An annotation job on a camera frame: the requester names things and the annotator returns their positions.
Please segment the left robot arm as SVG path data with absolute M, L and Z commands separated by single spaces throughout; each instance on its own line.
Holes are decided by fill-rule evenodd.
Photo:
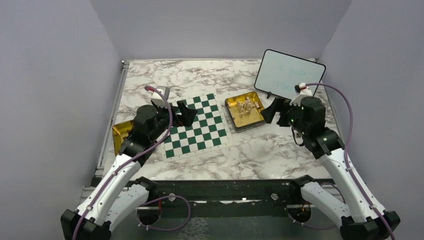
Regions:
M 160 215 L 162 197 L 157 183 L 138 178 L 126 193 L 124 187 L 164 142 L 172 127 L 190 127 L 198 111 L 182 101 L 177 106 L 152 103 L 136 111 L 132 128 L 123 140 L 112 167 L 94 191 L 75 210 L 65 210 L 60 218 L 66 240 L 109 240 L 117 225 L 137 207 L 146 207 L 149 216 Z

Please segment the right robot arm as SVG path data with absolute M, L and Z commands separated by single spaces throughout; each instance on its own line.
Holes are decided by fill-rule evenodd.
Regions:
M 276 98 L 261 110 L 266 123 L 279 113 L 277 124 L 301 134 L 306 147 L 328 171 L 344 201 L 324 190 L 309 175 L 291 181 L 289 199 L 300 204 L 304 200 L 316 206 L 339 229 L 344 240 L 385 240 L 393 236 L 400 223 L 395 211 L 387 211 L 372 195 L 366 184 L 356 176 L 356 169 L 347 155 L 347 147 L 339 135 L 326 126 L 326 107 L 313 96 L 291 105 Z

